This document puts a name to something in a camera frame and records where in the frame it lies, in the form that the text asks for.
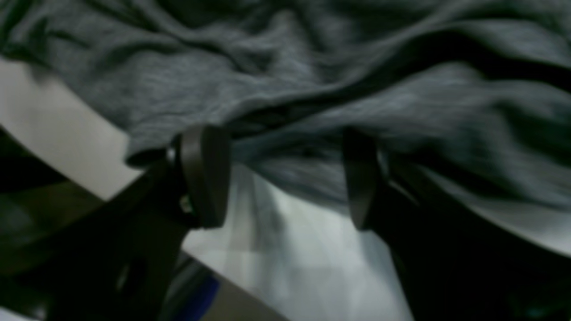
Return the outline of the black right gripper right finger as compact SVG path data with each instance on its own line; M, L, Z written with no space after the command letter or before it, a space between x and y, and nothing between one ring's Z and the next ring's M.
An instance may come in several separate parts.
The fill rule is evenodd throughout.
M355 228L388 246L417 321L568 321L570 258L508 232L417 166L343 132Z

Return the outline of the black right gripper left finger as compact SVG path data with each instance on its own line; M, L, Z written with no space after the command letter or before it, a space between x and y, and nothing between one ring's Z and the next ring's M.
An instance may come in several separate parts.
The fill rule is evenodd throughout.
M183 240L220 228L230 137L215 125L175 136L108 201L1 133L1 308L37 321L155 321L182 284Z

